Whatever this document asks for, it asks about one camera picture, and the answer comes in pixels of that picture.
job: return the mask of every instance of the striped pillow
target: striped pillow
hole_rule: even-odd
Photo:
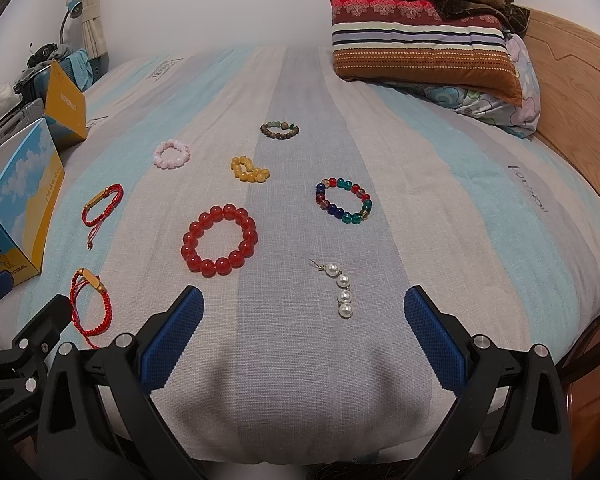
[[[443,21],[429,0],[331,0],[331,9],[341,78],[462,86],[522,106],[496,17]]]

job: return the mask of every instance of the red beaded bracelet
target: red beaded bracelet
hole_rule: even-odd
[[[102,323],[100,323],[96,328],[92,330],[85,330],[82,328],[80,324],[80,317],[78,316],[78,309],[75,307],[75,302],[78,299],[78,293],[85,287],[85,285],[91,285],[95,288],[100,295],[102,296],[102,303],[104,304],[104,319]],[[69,290],[69,303],[71,304],[72,312],[71,312],[71,320],[74,322],[74,326],[82,334],[85,341],[91,346],[91,348],[98,348],[94,345],[89,338],[95,335],[103,334],[109,328],[111,324],[111,319],[113,318],[113,314],[111,311],[111,300],[109,299],[109,295],[107,294],[107,289],[104,287],[102,282],[100,281],[99,276],[94,276],[93,273],[89,269],[80,268],[75,271],[74,277],[71,280],[71,289]]]
[[[232,251],[228,258],[218,258],[215,262],[201,259],[196,253],[198,238],[205,233],[206,229],[211,229],[215,222],[222,220],[235,220],[235,223],[242,227],[243,240],[238,245],[238,250]],[[206,278],[211,278],[216,272],[225,276],[231,272],[231,269],[243,266],[245,258],[253,256],[253,246],[258,243],[256,222],[246,209],[236,209],[233,204],[224,207],[215,205],[208,213],[200,213],[197,222],[191,223],[189,231],[182,237],[182,242],[184,245],[180,248],[180,254],[191,272],[200,272]]]
[[[106,208],[104,209],[104,212],[101,215],[98,215],[93,220],[87,220],[87,213],[89,212],[89,210],[93,206],[95,206],[100,200],[108,197],[111,193],[114,193],[114,192],[116,193],[116,195],[115,195],[115,197],[113,197],[113,200],[111,201],[111,203],[108,206],[106,206]],[[105,221],[105,219],[111,213],[113,213],[113,210],[120,203],[120,201],[122,200],[123,193],[124,192],[123,192],[122,186],[120,186],[120,184],[112,184],[111,186],[106,187],[104,190],[99,192],[96,196],[94,196],[91,200],[89,200],[84,205],[84,208],[82,208],[82,222],[84,222],[84,224],[87,227],[92,228],[91,231],[89,231],[89,236],[87,237],[87,247],[89,248],[90,251],[91,251],[91,248],[93,247],[92,240],[95,238],[95,235],[98,232],[98,229],[100,228],[102,223]]]

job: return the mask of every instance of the wooden bead bracelet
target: wooden bead bracelet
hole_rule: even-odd
[[[78,299],[78,293],[86,286],[91,285],[102,297],[102,303],[104,304],[104,319],[102,323],[100,323],[96,328],[92,330],[85,330],[82,328],[80,324],[80,317],[78,315],[78,309],[75,306],[75,303]],[[111,310],[111,300],[109,299],[109,295],[107,294],[107,289],[100,281],[99,276],[94,276],[94,274],[89,269],[80,268],[75,271],[75,274],[71,280],[71,289],[69,290],[69,303],[71,304],[72,312],[71,312],[71,320],[74,322],[74,326],[77,331],[82,334],[85,341],[91,346],[91,348],[98,348],[94,345],[89,338],[95,335],[103,334],[109,328],[111,324],[111,319],[113,318],[113,313]]]
[[[196,253],[198,239],[211,229],[215,222],[222,220],[234,220],[242,227],[243,240],[238,245],[237,251],[232,251],[228,258],[203,260]],[[216,272],[221,276],[229,274],[232,269],[238,269],[244,265],[244,259],[253,256],[254,245],[258,243],[256,222],[249,216],[246,209],[236,209],[235,205],[227,204],[224,207],[213,206],[208,213],[200,213],[197,222],[192,222],[189,231],[182,237],[184,245],[180,248],[180,254],[187,263],[191,272],[200,272],[205,278],[213,277]]]
[[[234,170],[235,177],[239,178],[242,182],[263,183],[270,176],[269,170],[266,168],[254,168],[253,161],[245,155],[240,157],[234,156],[231,159],[231,169]]]
[[[360,200],[362,200],[362,209],[360,213],[349,213],[343,208],[329,202],[324,196],[328,187],[340,187],[352,192]],[[325,178],[320,184],[315,187],[315,202],[330,215],[342,220],[345,224],[359,224],[366,220],[371,214],[371,197],[358,184],[353,184],[350,180],[343,178]]]
[[[274,133],[269,128],[282,128],[282,132]],[[260,131],[271,139],[290,139],[300,133],[300,128],[294,124],[281,123],[280,121],[269,121],[260,127]]]

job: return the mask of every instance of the floral pillowcase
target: floral pillowcase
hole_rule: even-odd
[[[459,114],[498,126],[508,134],[528,137],[535,132],[540,119],[540,87],[522,38],[513,34],[507,39],[506,45],[520,80],[522,106],[514,106],[490,94],[458,86],[400,83],[400,89]]]

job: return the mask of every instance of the bedspread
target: bedspread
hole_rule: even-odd
[[[600,199],[575,170],[538,140],[343,81],[330,50],[138,59],[86,95],[89,137],[62,154],[42,275],[0,302],[0,345],[68,294],[78,267],[110,294],[111,327],[93,338],[101,346],[195,285],[204,318],[152,394],[193,457],[330,462],[431,434],[454,398],[404,319],[411,285],[469,332],[503,348],[542,342],[555,360],[600,310]],[[260,132],[277,120],[300,133]],[[169,138],[187,143],[191,160],[159,170],[152,153]],[[240,155],[268,168],[269,180],[237,180],[230,161]],[[367,190],[368,220],[343,224],[316,205],[315,185],[329,177]],[[88,251],[82,206],[113,183],[124,198]],[[343,190],[327,198],[360,207]],[[243,268],[205,279],[182,260],[182,235],[225,203],[250,212],[260,239]],[[226,256],[239,231],[220,222],[198,253]],[[310,258],[351,276],[351,319],[338,316],[337,287]],[[96,326],[99,295],[86,289],[78,304],[83,325]],[[73,326],[62,340],[86,348]]]

